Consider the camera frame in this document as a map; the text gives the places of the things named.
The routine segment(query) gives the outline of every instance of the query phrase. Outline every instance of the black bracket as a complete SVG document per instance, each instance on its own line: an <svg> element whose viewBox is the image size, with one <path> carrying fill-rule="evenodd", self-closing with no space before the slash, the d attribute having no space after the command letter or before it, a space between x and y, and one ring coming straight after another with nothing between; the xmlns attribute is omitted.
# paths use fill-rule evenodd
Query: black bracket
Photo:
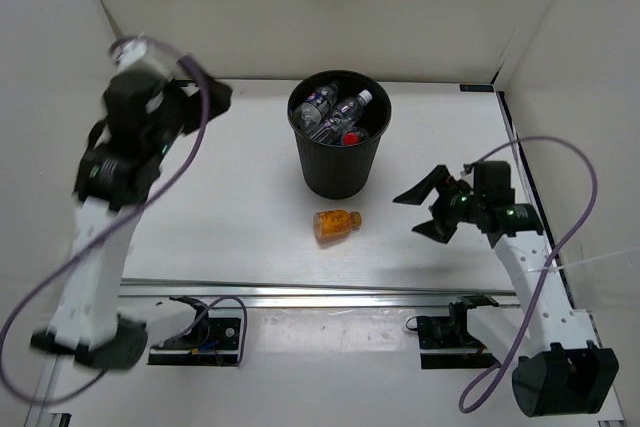
<svg viewBox="0 0 640 427"><path fill-rule="evenodd" d="M113 339L97 349L85 344L70 349L55 341L55 333L40 330L31 336L31 347L47 354L74 357L75 362L95 370L129 370L142 357L147 346L146 325L118 317L118 330Z"/></svg>
<svg viewBox="0 0 640 427"><path fill-rule="evenodd" d="M198 365L227 367L238 362L241 320L239 317L205 317L196 337L184 336L156 345L149 351L149 365ZM216 342L215 348L193 352Z"/></svg>
<svg viewBox="0 0 640 427"><path fill-rule="evenodd" d="M420 354L423 370L432 369L480 369L487 368L496 359L483 353L480 341L467 332L467 311L483 306L498 307L498 303L485 295L460 297L457 302L449 304L449 317L418 316L416 317L418 341L421 350L441 352ZM475 353L451 353L452 349L471 349Z"/></svg>
<svg viewBox="0 0 640 427"><path fill-rule="evenodd" d="M595 414L618 373L612 349L587 342L584 349L551 344L532 358L520 357L511 384L520 410L528 417Z"/></svg>

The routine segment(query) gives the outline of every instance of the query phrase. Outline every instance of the white wall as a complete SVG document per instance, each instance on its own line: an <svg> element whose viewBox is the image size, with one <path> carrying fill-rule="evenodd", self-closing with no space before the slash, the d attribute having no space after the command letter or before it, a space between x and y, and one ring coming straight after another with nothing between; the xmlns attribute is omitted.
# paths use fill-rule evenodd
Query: white wall
<svg viewBox="0 0 640 427"><path fill-rule="evenodd" d="M553 134L584 148L600 178L600 196L585 227L564 250L572 262L640 245L640 0L555 0L507 91L521 135ZM525 147L554 235L575 222L588 198L585 169L559 147ZM606 268L609 263L601 264ZM610 277L615 277L612 270ZM617 277L613 289L597 279L585 289L580 271L571 274L576 296L596 294L596 325L616 348L621 371L616 386L632 425L640 425L640 337L634 296L611 305L616 292L640 299L640 270Z"/></svg>
<svg viewBox="0 0 640 427"><path fill-rule="evenodd" d="M85 136L100 113L112 40L96 0L0 0L0 319L68 254L71 191ZM30 333L53 301L42 297L10 333L8 371L33 391L42 358ZM0 423L27 408L0 389Z"/></svg>
<svg viewBox="0 0 640 427"><path fill-rule="evenodd" d="M170 39L221 77L346 68L489 82L503 61L514 67L551 0L103 1L123 32Z"/></svg>

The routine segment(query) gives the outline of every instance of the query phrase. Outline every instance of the black trash can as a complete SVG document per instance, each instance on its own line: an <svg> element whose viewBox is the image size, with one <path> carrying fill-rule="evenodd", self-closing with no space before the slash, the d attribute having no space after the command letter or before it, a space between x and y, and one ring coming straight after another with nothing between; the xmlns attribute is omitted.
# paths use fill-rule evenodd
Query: black trash can
<svg viewBox="0 0 640 427"><path fill-rule="evenodd" d="M339 100L355 97L367 89L372 100L364 108L356 127L369 133L369 139L352 146L324 145L309 139L291 123L291 113L317 87L337 81ZM296 135L304 180L311 190L327 199L346 199L362 190L369 178L380 137L391 120L391 101L380 84L369 77L347 70L329 70L306 78L293 90L287 117Z"/></svg>

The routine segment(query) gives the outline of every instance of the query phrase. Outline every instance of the bottle cap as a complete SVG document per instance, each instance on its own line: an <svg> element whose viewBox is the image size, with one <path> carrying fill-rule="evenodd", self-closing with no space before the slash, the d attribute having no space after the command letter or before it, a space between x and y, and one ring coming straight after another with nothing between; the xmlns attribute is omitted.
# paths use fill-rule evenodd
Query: bottle cap
<svg viewBox="0 0 640 427"><path fill-rule="evenodd" d="M355 132L347 132L342 136L342 145L356 145L358 142L360 138Z"/></svg>
<svg viewBox="0 0 640 427"><path fill-rule="evenodd" d="M369 102L371 102L371 99L373 99L373 95L371 95L371 92L369 92L368 90L363 90L362 92L360 92L358 94L358 97L361 97L362 100L364 100L365 104L368 104Z"/></svg>
<svg viewBox="0 0 640 427"><path fill-rule="evenodd" d="M351 212L351 221L353 222L353 227L358 228L362 225L362 216L360 212Z"/></svg>

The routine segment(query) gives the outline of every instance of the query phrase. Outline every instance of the bottle label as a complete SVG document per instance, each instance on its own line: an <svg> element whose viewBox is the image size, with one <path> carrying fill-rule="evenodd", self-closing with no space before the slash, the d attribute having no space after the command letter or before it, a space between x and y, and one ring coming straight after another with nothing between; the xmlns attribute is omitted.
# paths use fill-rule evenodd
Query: bottle label
<svg viewBox="0 0 640 427"><path fill-rule="evenodd" d="M339 234L351 230L351 217L346 212L340 210L319 212L318 218L322 222L324 235Z"/></svg>
<svg viewBox="0 0 640 427"><path fill-rule="evenodd" d="M320 105L322 105L324 103L324 101L326 100L326 97L318 92L314 92L311 95L309 95L309 97L307 97L307 100L305 100L305 102L307 104L311 104L314 107L318 108Z"/></svg>

